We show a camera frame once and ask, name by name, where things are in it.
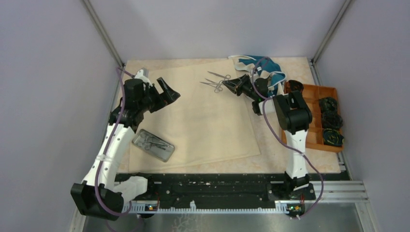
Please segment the steel surgical forceps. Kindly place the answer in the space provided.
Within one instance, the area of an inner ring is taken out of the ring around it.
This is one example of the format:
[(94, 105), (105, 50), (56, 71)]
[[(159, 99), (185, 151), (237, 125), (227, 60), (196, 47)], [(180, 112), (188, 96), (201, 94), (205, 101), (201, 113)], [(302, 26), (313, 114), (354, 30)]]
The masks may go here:
[(212, 80), (209, 80), (209, 79), (205, 79), (208, 83), (212, 83), (212, 82), (215, 82), (215, 81), (212, 81)]

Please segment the beige cloth drape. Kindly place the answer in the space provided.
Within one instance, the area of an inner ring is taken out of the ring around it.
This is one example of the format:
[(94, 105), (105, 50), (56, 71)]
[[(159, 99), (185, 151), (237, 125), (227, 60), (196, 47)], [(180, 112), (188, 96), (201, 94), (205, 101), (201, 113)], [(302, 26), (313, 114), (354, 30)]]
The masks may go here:
[(167, 162), (130, 146), (130, 172), (156, 172), (260, 155), (260, 149), (244, 97), (224, 89), (201, 84), (222, 78), (208, 73), (229, 74), (236, 78), (234, 63), (223, 61), (168, 68), (149, 72), (152, 82), (162, 77), (181, 96), (165, 108), (144, 115), (144, 129), (175, 146)]

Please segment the metal instrument tray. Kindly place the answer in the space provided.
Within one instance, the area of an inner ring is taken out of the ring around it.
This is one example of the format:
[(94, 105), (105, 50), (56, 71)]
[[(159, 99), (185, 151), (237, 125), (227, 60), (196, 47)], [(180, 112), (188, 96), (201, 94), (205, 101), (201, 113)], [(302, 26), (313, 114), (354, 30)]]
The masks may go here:
[(137, 132), (132, 144), (162, 162), (167, 162), (175, 151), (173, 144), (144, 129)]

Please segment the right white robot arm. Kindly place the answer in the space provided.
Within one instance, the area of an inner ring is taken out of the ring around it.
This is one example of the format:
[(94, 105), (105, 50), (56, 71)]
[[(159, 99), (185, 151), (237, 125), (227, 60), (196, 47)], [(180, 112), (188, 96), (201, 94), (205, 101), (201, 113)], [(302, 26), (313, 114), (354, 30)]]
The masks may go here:
[(284, 94), (279, 90), (281, 82), (272, 83), (277, 75), (252, 80), (247, 74), (232, 80), (223, 80), (222, 84), (233, 94), (245, 94), (252, 99), (253, 112), (267, 119), (267, 114), (275, 113), (281, 129), (285, 132), (286, 142), (282, 143), (289, 149), (289, 160), (285, 170), (283, 192), (289, 199), (297, 199), (303, 188), (309, 186), (306, 168), (305, 150), (312, 113), (299, 90)]

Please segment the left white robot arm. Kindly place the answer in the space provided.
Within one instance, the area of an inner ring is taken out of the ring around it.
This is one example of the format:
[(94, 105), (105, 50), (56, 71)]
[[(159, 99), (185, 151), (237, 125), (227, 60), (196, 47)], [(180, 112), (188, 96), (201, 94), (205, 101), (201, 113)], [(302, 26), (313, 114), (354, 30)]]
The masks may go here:
[(115, 178), (144, 114), (156, 112), (180, 97), (161, 77), (157, 79), (162, 88), (159, 93), (149, 80), (146, 68), (135, 74), (121, 68), (117, 71), (130, 77), (126, 81), (119, 79), (122, 85), (119, 106), (110, 113), (106, 135), (92, 167), (80, 183), (71, 187), (71, 196), (80, 214), (110, 221), (125, 215), (125, 204), (131, 205), (137, 196), (144, 200), (154, 196), (155, 187), (145, 177), (131, 176), (118, 185)]

